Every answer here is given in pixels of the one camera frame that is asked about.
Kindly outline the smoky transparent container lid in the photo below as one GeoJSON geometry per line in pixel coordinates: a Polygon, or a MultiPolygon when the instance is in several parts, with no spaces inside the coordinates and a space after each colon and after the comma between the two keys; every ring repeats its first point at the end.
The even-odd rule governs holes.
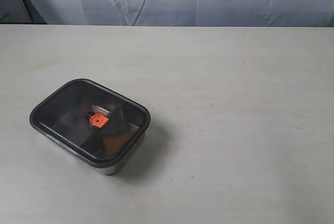
{"type": "Polygon", "coordinates": [[[146,132],[149,111],[139,103],[89,79],[71,80],[40,102],[30,113],[30,125],[39,133],[93,168],[120,161],[146,132]],[[106,136],[134,134],[110,157],[106,136]]]}

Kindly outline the yellow toy cheese wedge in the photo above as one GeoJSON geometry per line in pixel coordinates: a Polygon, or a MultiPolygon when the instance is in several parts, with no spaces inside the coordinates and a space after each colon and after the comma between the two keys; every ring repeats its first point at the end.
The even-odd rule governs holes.
{"type": "Polygon", "coordinates": [[[106,136],[102,140],[104,142],[107,154],[115,156],[132,138],[134,134],[125,133],[117,136],[106,136]]]}

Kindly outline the stainless steel lunch box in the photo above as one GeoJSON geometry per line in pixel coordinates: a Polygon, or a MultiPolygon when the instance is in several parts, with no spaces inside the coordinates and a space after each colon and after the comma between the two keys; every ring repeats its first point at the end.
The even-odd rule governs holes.
{"type": "Polygon", "coordinates": [[[146,137],[146,132],[144,132],[136,141],[136,143],[130,148],[129,151],[126,152],[124,157],[118,161],[116,164],[113,164],[111,166],[105,167],[105,168],[94,168],[96,171],[98,171],[101,174],[104,175],[113,175],[119,172],[121,168],[128,162],[128,160],[133,156],[133,154],[136,152],[136,150],[140,147],[141,143],[146,137]]]}

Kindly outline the black stand pole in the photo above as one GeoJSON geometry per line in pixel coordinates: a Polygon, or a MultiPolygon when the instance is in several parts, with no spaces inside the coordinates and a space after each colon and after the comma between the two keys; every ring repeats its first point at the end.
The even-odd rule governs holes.
{"type": "Polygon", "coordinates": [[[31,0],[21,0],[25,12],[29,18],[29,23],[34,25],[46,25],[46,21],[42,18],[40,13],[37,11],[31,0]]]}

